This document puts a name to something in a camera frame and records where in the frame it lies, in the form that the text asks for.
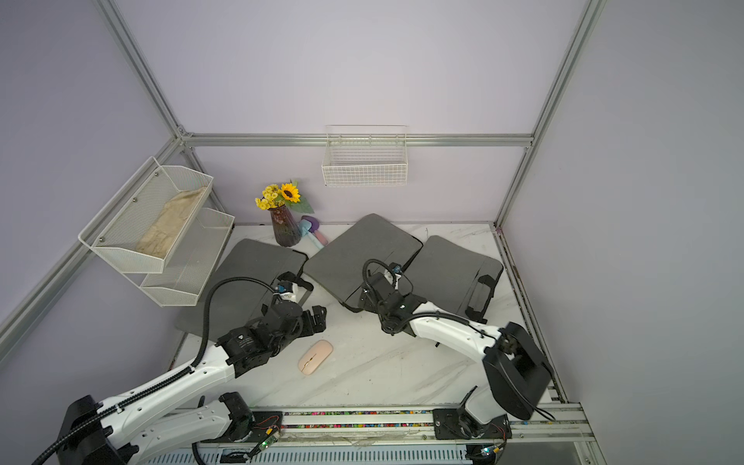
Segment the grey laptop bag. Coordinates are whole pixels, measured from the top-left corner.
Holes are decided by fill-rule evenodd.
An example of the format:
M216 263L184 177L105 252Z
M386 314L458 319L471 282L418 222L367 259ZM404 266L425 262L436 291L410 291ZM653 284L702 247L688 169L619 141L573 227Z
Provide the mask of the grey laptop bag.
M408 267L424 244L378 214L368 214L329 242L303 272L344 308L360 313L362 266L369 259Z
M240 240L207 280L198 304L179 312L176 329L199 336L203 334L203 308L207 294L219 282L242 276L275 285L285 272L301 275L307 260L306 254L289 248L251 239ZM220 287L211 300L208 339L215 341L232 329L261 317L262 307L269 305L270 301L270 292L259 284L238 280Z
M432 236L404 276L413 283L415 295L447 312L485 324L503 271L503 264L496 259Z

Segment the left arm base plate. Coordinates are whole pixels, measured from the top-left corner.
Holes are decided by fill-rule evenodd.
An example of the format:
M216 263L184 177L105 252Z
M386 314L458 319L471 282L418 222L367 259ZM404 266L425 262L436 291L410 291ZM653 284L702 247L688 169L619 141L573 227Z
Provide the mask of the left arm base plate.
M280 411L253 411L252 420L238 428L236 443L257 444L267 438L269 430L277 432L283 424L283 413Z

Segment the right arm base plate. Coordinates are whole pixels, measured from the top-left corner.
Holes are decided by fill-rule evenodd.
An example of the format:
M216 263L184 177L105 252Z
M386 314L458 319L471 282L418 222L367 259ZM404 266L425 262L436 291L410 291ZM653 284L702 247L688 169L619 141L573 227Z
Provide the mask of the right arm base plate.
M457 409L435 409L432 416L437 440L509 440L513 437L506 415L484 424Z

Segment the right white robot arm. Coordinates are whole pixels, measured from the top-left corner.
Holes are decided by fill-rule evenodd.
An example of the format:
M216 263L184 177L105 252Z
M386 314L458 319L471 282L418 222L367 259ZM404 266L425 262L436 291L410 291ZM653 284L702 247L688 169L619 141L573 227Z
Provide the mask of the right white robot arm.
M398 284L402 278L396 272L364 271L360 303L378 316L384 333L431 340L482 366L486 384L471 389L462 403L469 419L477 424L505 415L554 419L539 407L554 371L524 327L514 322L503 327L477 323L413 293L402 294Z

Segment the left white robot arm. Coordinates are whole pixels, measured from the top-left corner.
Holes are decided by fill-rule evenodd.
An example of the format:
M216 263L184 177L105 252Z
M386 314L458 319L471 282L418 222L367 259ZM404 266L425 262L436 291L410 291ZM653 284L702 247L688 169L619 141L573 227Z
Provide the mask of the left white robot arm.
M279 422L256 420L235 391L184 414L174 411L326 327L325 307L304 310L292 301L278 302L262 317L208 344L193 362L102 402L89 395L75 401L52 451L62 464L135 464L201 441L254 439Z

